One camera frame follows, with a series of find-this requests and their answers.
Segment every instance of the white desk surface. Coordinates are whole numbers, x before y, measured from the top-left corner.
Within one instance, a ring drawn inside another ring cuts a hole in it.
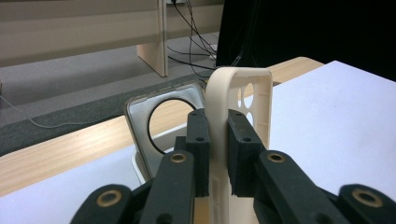
[[[270,148],[334,194],[359,183],[396,201],[396,83],[332,62],[274,87]]]
[[[0,198],[0,223],[70,223],[85,199],[108,184],[137,188],[134,145]]]

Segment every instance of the light wood trim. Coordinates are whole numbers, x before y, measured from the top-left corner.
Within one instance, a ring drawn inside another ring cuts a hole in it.
[[[269,67],[284,82],[322,66],[296,58]],[[134,143],[125,117],[111,119],[0,158],[0,196],[101,158]]]

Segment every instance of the black cable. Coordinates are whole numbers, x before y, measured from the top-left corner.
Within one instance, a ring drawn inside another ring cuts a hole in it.
[[[184,52],[180,52],[174,49],[171,49],[168,47],[168,49],[172,50],[175,53],[179,53],[179,54],[191,54],[191,55],[196,55],[196,56],[210,56],[209,54],[201,54],[201,53],[184,53]]]
[[[206,49],[206,46],[205,46],[204,42],[205,42],[215,53],[217,53],[217,52],[212,48],[212,46],[210,46],[210,44],[207,43],[207,41],[206,41],[203,37],[201,37],[201,35],[198,33],[198,28],[197,28],[197,26],[196,26],[196,24],[195,24],[194,17],[192,16],[192,5],[191,5],[190,0],[187,0],[187,6],[188,6],[188,8],[189,8],[189,12],[190,12],[190,15],[191,15],[191,24],[194,25],[195,30],[196,30],[198,36],[199,36],[200,39],[201,39],[201,43],[204,45],[205,49]]]
[[[194,26],[195,26],[195,29],[194,29],[194,27],[187,21],[187,19],[183,16],[183,14],[180,12],[180,10],[177,8],[177,5],[176,4],[174,4],[174,7],[175,7],[175,10],[177,11],[177,13],[181,16],[181,18],[183,18],[183,20],[189,25],[189,27],[199,36],[199,38],[201,39],[201,41],[204,41],[214,52],[216,52],[211,46],[210,46],[210,44],[209,43],[207,43],[207,41],[199,34],[199,32],[198,32],[198,30],[196,29],[196,25],[195,25],[195,21],[193,20],[193,17],[192,17],[192,9],[191,9],[191,4],[190,4],[190,1],[187,1],[187,3],[188,3],[188,9],[189,9],[189,12],[190,12],[190,15],[191,15],[191,18],[192,18],[192,22],[191,23],[193,23],[194,24]],[[215,54],[215,53],[213,53],[213,52],[210,52],[208,49],[204,49],[206,52],[208,52],[209,54]]]
[[[190,59],[190,64],[191,64],[191,69],[192,69],[192,71],[195,73],[195,75],[199,76],[198,73],[195,72],[194,67],[192,66],[192,61],[191,61],[191,45],[192,45],[192,27],[191,27],[191,30],[190,30],[190,48],[189,48],[189,53],[190,53],[190,55],[189,55],[189,59]]]
[[[195,63],[186,63],[186,62],[183,62],[183,61],[181,61],[179,59],[173,58],[171,56],[168,56],[168,58],[170,60],[173,60],[173,61],[177,62],[177,63],[184,63],[184,64],[191,65],[191,66],[194,66],[194,67],[200,67],[200,68],[205,68],[205,69],[209,69],[209,70],[216,70],[216,68],[206,67],[206,66],[202,66],[202,65],[199,65],[199,64],[195,64]]]
[[[210,51],[208,51],[208,49],[207,48],[205,48],[205,46],[201,46],[201,45],[199,45],[197,42],[195,42],[195,40],[194,39],[192,39],[192,37],[191,36],[189,36],[189,39],[190,39],[190,41],[192,41],[192,42],[194,42],[194,44],[196,45],[196,46],[198,46],[200,49],[202,49],[203,51],[205,51],[205,52],[207,52],[208,54],[211,54],[211,52]]]

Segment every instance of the dark background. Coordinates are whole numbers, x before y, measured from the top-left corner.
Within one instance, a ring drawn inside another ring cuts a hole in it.
[[[386,1],[225,0],[217,66],[304,56],[396,80],[396,17]]]

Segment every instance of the white cord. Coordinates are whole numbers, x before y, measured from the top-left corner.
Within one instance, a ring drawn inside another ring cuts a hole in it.
[[[19,111],[21,114],[23,114],[27,119],[29,119],[35,126],[40,127],[40,128],[45,128],[45,129],[55,129],[55,128],[59,128],[59,127],[63,127],[63,126],[67,126],[67,125],[84,125],[84,124],[90,124],[90,123],[95,123],[98,122],[100,120],[103,119],[107,119],[110,117],[115,117],[115,116],[121,116],[123,114],[113,114],[113,115],[109,115],[107,117],[101,118],[101,119],[96,119],[93,121],[88,121],[88,122],[66,122],[66,123],[62,123],[62,124],[58,124],[58,125],[54,125],[54,126],[46,126],[46,125],[42,125],[42,124],[38,124],[36,123],[28,114],[26,114],[25,112],[23,112],[22,110],[18,109],[16,106],[14,106],[12,103],[10,103],[6,98],[4,98],[2,95],[0,95],[0,98],[2,100],[4,100],[4,102],[6,102],[9,106],[11,106],[12,108],[14,108],[15,110]]]

